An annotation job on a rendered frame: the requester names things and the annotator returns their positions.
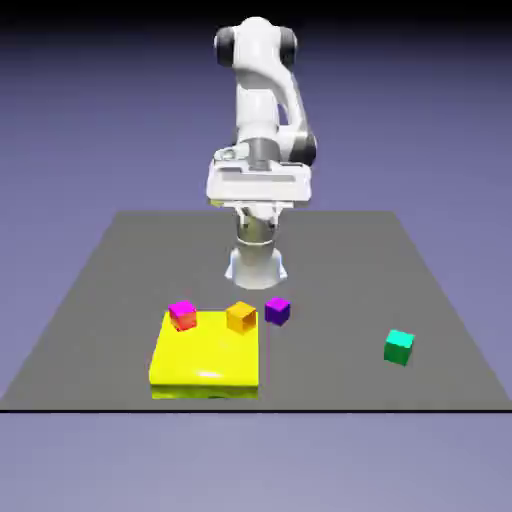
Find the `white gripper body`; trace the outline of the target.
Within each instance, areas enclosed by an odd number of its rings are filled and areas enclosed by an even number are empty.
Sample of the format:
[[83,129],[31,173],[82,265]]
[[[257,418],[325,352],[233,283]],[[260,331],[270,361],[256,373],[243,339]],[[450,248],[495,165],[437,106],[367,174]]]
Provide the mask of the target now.
[[253,203],[306,204],[312,196],[311,168],[269,162],[267,170],[249,168],[247,160],[215,160],[209,165],[206,196],[216,207]]

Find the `small purple cube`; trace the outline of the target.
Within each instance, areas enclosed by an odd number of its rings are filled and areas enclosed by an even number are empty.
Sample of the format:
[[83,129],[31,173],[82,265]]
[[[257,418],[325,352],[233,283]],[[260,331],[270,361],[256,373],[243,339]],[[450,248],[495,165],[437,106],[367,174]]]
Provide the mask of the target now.
[[273,297],[265,303],[265,321],[277,326],[284,325],[290,318],[291,302],[281,297]]

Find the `small orange cube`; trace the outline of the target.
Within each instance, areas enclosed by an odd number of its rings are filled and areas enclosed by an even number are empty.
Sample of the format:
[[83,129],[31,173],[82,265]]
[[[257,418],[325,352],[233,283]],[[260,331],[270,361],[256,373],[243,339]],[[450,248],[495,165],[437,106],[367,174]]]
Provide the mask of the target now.
[[234,303],[226,309],[225,313],[227,328],[239,334],[248,332],[257,324],[256,308],[245,302]]

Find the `small pink cube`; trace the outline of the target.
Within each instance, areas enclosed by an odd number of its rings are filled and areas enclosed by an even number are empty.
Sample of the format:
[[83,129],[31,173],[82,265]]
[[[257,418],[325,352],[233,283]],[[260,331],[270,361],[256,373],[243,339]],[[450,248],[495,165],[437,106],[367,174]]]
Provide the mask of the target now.
[[168,306],[171,324],[177,331],[186,331],[197,326],[197,310],[195,305],[182,300]]

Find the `small green cube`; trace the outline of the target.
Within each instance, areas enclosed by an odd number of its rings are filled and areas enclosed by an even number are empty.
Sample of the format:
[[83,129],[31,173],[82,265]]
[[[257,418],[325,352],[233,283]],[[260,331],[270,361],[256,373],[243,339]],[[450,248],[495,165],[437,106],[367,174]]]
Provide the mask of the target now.
[[388,362],[406,366],[412,353],[415,335],[399,330],[389,331],[384,345],[384,359]]

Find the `large yellow box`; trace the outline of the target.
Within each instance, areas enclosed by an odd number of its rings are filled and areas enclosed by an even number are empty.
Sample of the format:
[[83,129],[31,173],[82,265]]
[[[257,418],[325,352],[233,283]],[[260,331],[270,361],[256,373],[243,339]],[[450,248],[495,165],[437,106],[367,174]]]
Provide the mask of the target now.
[[258,313],[240,318],[242,331],[228,325],[229,316],[199,311],[185,331],[163,316],[148,371],[154,400],[258,397]]

